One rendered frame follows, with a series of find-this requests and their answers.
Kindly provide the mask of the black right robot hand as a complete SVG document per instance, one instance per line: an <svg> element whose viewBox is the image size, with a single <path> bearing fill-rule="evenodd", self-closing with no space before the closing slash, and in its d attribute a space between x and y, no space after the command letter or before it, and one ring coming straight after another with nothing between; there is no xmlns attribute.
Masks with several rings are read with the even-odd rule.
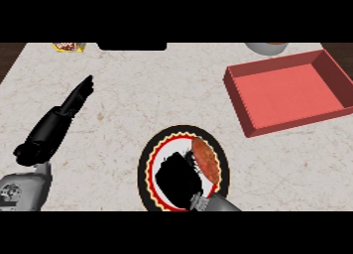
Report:
<svg viewBox="0 0 353 254"><path fill-rule="evenodd" d="M203 194L200 176L202 169L191 150L184 155L174 152L162 161L154 174L154 182L169 202L188 211L196 209Z"/></svg>

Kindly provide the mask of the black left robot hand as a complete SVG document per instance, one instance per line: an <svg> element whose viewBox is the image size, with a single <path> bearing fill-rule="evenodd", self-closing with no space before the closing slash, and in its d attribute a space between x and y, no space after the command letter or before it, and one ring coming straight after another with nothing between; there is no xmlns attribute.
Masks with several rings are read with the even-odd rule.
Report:
<svg viewBox="0 0 353 254"><path fill-rule="evenodd" d="M16 162L25 167L44 164L54 156L66 137L73 118L92 93L88 76L70 92L63 104L54 106L36 123L25 143L14 149Z"/></svg>

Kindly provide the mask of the black-rimmed patterned plate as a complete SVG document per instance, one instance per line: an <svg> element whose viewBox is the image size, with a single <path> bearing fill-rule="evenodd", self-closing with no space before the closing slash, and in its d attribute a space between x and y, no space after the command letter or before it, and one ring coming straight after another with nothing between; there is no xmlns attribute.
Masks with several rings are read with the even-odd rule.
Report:
<svg viewBox="0 0 353 254"><path fill-rule="evenodd" d="M175 125L159 131L149 139L143 148L137 166L137 188L143 206L149 211L184 211L168 200L154 181L154 175L160 168L160 163L178 152L185 156L191 150L191 139L199 137L213 151L215 162L219 170L219 181L212 184L202 173L203 197L213 193L221 196L228 195L230 188L230 167L221 145L213 136L199 127L191 125Z"/></svg>

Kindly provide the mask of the red cardboard box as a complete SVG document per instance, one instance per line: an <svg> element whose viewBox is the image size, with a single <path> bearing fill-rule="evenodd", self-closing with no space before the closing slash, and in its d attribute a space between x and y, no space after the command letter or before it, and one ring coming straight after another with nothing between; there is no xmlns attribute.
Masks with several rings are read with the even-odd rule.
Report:
<svg viewBox="0 0 353 254"><path fill-rule="evenodd" d="M230 65L224 85L247 137L353 113L353 79L323 50Z"/></svg>

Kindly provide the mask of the yellow snack packet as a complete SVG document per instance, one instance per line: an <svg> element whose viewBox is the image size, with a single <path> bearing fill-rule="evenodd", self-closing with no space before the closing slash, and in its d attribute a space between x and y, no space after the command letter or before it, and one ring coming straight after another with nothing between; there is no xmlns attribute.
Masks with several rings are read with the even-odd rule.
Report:
<svg viewBox="0 0 353 254"><path fill-rule="evenodd" d="M58 53L81 53L85 50L85 43L51 43Z"/></svg>

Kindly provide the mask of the black flat appliance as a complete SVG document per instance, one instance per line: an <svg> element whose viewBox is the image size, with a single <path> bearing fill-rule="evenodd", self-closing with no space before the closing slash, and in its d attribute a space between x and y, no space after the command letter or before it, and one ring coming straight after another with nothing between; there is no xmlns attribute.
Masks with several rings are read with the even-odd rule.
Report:
<svg viewBox="0 0 353 254"><path fill-rule="evenodd" d="M165 51L166 43L95 43L103 51Z"/></svg>

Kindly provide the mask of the grey round bowl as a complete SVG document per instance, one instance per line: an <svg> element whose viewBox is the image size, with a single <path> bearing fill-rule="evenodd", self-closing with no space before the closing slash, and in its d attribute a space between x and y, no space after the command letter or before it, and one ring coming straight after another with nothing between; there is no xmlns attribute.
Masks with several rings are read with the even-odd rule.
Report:
<svg viewBox="0 0 353 254"><path fill-rule="evenodd" d="M262 56L274 56L278 55L287 43L246 43L247 48Z"/></svg>

